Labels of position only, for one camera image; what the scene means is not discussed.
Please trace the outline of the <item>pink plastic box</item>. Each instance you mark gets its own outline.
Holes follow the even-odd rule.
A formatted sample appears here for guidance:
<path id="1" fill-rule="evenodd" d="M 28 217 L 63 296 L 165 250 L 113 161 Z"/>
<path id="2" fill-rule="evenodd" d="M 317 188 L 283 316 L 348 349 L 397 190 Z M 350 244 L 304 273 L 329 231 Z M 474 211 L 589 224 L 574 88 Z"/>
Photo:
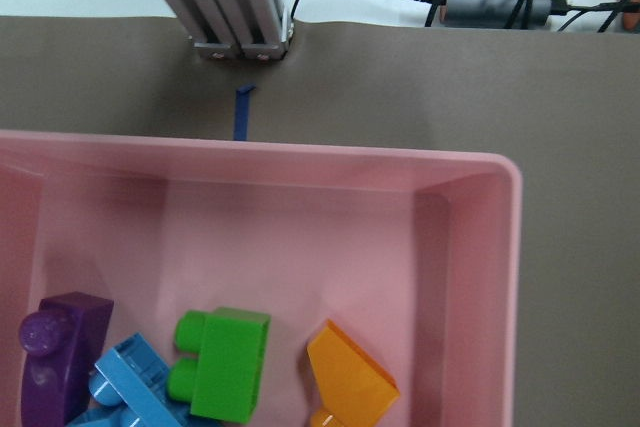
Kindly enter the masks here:
<path id="1" fill-rule="evenodd" d="M 509 426 L 521 207 L 496 154 L 3 131 L 1 422 L 22 318 L 81 291 L 167 362 L 188 310 L 268 313 L 256 426 L 316 409 L 326 320 L 394 377 L 383 425 Z"/>

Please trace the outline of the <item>long blue block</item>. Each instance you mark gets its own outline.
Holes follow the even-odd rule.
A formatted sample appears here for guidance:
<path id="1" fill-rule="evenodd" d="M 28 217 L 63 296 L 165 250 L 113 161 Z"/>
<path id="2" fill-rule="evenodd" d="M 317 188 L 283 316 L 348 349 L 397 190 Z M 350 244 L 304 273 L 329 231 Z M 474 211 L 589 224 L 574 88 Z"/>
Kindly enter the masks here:
<path id="1" fill-rule="evenodd" d="M 139 333 L 95 363 L 89 392 L 96 406 L 71 426 L 188 426 L 187 408 L 169 399 L 169 368 Z"/>

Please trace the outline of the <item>purple block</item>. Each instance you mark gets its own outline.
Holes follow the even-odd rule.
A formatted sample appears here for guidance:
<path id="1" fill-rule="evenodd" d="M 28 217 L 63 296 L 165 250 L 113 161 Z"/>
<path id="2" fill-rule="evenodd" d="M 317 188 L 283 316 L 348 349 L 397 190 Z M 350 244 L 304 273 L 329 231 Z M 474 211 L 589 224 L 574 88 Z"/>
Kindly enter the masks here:
<path id="1" fill-rule="evenodd" d="M 24 317 L 18 338 L 26 354 L 20 420 L 65 426 L 89 405 L 89 376 L 100 357 L 114 302 L 82 292 L 44 298 Z"/>

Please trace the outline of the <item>green block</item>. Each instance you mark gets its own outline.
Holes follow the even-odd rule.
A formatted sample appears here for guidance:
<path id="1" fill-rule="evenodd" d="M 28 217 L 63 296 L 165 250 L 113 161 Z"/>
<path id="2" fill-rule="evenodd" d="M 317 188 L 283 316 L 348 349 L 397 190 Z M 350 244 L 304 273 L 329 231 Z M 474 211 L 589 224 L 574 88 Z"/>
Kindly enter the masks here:
<path id="1" fill-rule="evenodd" d="M 219 307 L 189 310 L 176 325 L 183 356 L 171 367 L 167 394 L 194 416 L 246 424 L 256 409 L 271 316 Z"/>

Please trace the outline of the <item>orange block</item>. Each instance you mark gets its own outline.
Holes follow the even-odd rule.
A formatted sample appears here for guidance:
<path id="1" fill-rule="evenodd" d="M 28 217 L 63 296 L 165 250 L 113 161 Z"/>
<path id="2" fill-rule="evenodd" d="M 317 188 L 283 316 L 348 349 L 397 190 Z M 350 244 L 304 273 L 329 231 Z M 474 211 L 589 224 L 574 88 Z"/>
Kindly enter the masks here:
<path id="1" fill-rule="evenodd" d="M 331 320 L 307 355 L 321 400 L 311 426 L 375 426 L 400 397 L 395 379 Z"/>

